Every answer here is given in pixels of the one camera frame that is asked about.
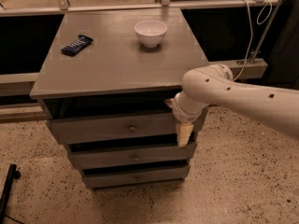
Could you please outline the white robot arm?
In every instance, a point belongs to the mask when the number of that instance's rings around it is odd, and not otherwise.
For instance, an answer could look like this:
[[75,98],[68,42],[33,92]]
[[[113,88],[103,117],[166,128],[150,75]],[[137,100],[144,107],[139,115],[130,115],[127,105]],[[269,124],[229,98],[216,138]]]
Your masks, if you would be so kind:
[[185,147],[193,123],[209,105],[221,105],[281,133],[299,138],[299,91],[235,82],[221,63],[188,71],[182,91],[168,105],[177,120],[177,140]]

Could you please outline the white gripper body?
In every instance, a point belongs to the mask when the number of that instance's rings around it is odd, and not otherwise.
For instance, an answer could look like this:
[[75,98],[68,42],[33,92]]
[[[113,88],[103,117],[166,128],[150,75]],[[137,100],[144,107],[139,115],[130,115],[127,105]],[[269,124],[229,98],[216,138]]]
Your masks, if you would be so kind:
[[184,91],[179,92],[172,100],[172,113],[181,123],[195,122],[206,107],[207,103],[194,101]]

